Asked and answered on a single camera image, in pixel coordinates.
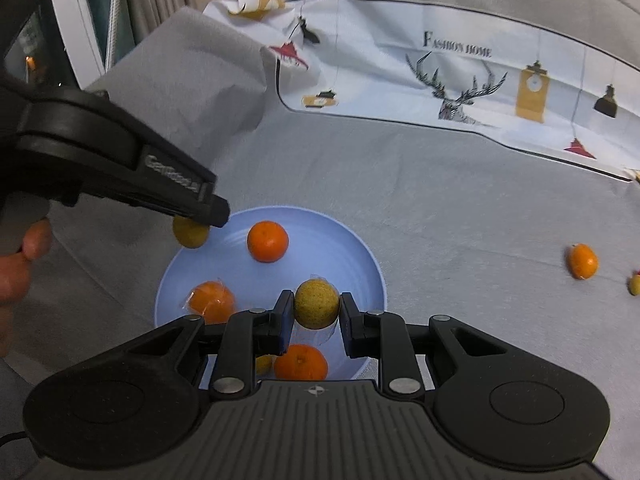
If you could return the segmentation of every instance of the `black cable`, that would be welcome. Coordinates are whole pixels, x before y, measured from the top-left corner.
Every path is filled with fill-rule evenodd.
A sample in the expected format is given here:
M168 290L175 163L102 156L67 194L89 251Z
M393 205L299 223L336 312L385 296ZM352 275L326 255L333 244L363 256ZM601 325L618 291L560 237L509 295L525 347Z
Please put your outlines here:
M24 431L18 431L17 433L7 433L6 435L0 436L0 447L4 446L4 444L7 444L8 442L19 440L21 438L27 438L27 434Z

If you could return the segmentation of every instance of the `blue plate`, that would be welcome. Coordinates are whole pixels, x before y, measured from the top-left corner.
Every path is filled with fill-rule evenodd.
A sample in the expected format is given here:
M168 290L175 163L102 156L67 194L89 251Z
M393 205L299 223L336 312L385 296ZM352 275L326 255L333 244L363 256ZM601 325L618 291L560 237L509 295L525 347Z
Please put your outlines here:
M289 234L289 249L277 262L256 262L246 247L251 227L279 223ZM222 229L212 228L199 249L180 249L167 267L156 295L156 326L188 314L191 289L209 280L222 281L236 296L236 307L273 308L281 291L295 290L309 278L322 277L339 292L350 292L360 310L386 310L386 286L375 257L347 226L299 207L270 206L231 215ZM329 364L330 380L357 377L368 358L349 359L337 328L319 349ZM212 360L203 377L208 381Z

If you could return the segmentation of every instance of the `silver screw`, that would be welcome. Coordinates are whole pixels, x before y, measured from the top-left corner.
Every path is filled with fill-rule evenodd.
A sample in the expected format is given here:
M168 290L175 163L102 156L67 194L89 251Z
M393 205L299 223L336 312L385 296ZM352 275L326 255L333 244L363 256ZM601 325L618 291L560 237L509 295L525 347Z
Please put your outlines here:
M389 383L391 388L396 394L414 394L420 389L420 383L415 379L409 377L398 377Z
M244 381L237 377L222 377L213 383L213 389L221 394L236 394L244 388Z

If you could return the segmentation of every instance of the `plate rim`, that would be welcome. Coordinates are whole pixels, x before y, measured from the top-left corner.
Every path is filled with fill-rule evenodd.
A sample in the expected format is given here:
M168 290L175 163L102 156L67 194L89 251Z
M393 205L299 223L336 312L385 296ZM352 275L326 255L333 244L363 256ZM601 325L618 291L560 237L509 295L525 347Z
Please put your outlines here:
M343 229L345 229L349 234L351 234L354 238L356 238L356 240L366 249L367 253L369 254L369 257L372 259L373 264L376 267L376 270L378 272L378 277L380 278L380 283L382 284L382 293L383 293L383 310L386 312L388 309L387 306L387 295L386 295L386 281L385 281L385 277L382 274L382 269L380 268L380 263L378 262L377 258L375 257L375 255L373 254L373 252L371 251L371 248L366 244L366 242L360 238L360 236L350 227L348 227L347 225L345 225L343 222L340 222L339 220L333 218L332 216L329 216L325 213L321 213L319 211L315 211L313 209L309 209L306 207L299 207L299 206L295 206L295 205L263 205L263 206L258 206L258 207L251 207L249 209L242 209L240 211L237 211L235 213L232 213L231 216L229 217L229 220L231 220L234 216L238 216L241 214L245 214L245 213L249 213L249 212L254 212L254 211L260 211L260 210L264 210L264 209L295 209L298 211L303 211L305 213L311 213L311 214L315 214L321 217L324 217L327 220L330 220L331 222L334 222L336 224L338 224L340 227L342 227ZM162 289L162 286L164 285L164 279L167 276L167 272L169 270L169 268L174 264L175 259L183 252L183 251L193 251L194 249L187 249L185 247L180 247L180 249L178 249L177 253L174 254L174 257L171 259L171 261L169 262L169 264L164 268L164 272L162 273L162 278L160 279L160 283L158 283L158 289L156 290L156 298L154 300L154 329L158 328L161 325L158 325L158 298L160 296L160 290ZM367 365L369 365L369 362L371 361L370 357L367 357L362 366L359 368L358 372L353 376L354 378L357 378L363 371L364 369L367 367Z

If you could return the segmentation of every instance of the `white printed banner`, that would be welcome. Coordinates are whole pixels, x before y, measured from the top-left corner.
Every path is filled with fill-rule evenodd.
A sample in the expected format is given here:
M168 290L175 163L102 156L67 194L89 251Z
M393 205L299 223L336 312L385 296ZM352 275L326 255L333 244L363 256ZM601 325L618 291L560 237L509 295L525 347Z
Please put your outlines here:
M560 34L431 4L296 0L207 16L281 61L293 110L476 132L617 176L640 169L640 72Z

